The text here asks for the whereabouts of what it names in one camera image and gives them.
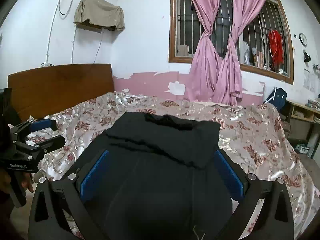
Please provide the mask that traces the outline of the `left hand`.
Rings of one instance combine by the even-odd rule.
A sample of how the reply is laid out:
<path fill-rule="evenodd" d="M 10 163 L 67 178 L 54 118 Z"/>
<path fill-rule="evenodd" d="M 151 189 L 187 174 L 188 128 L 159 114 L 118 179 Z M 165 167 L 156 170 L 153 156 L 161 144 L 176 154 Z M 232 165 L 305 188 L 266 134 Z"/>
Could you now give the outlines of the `left hand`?
<path fill-rule="evenodd" d="M 21 181 L 21 186 L 24 189 L 28 189 L 31 193 L 33 193 L 34 189 L 33 189 L 33 181 L 31 179 L 31 174 L 30 173 L 24 173 L 24 178 Z M 10 193 L 10 183 L 11 183 L 11 177 L 7 174 L 7 172 L 5 171 L 1 171 L 0 174 L 0 187 L 1 187 L 1 191 L 3 191 L 4 193 Z"/>

